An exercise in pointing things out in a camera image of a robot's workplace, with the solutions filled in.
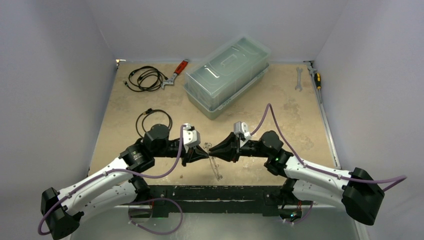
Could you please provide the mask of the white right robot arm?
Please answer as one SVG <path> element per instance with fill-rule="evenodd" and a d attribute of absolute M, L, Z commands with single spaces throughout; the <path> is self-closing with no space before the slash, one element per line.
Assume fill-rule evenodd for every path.
<path fill-rule="evenodd" d="M 283 148 L 283 142 L 273 130 L 258 140 L 242 141 L 231 132 L 209 149 L 212 157 L 237 162 L 240 157 L 266 158 L 264 167 L 274 176 L 286 178 L 280 196 L 288 204 L 313 201 L 345 210 L 355 221 L 374 225 L 384 191 L 362 168 L 353 171 L 325 167 L 298 158 Z"/>

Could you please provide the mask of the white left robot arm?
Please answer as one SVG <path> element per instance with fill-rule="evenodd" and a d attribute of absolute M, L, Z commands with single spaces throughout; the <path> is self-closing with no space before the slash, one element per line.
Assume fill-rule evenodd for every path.
<path fill-rule="evenodd" d="M 60 190 L 46 189 L 41 195 L 42 219 L 38 234 L 60 240 L 72 234 L 89 217 L 109 208 L 165 201 L 164 197 L 152 197 L 145 182 L 146 178 L 152 178 L 144 172 L 155 165 L 155 158 L 175 159 L 167 172 L 157 176 L 160 179 L 169 175 L 179 162 L 186 166 L 209 157 L 200 147 L 200 133 L 189 123 L 181 125 L 179 138 L 170 140 L 169 133 L 166 125 L 155 124 L 93 175 Z M 43 224 L 47 225 L 47 232 L 42 231 Z"/>

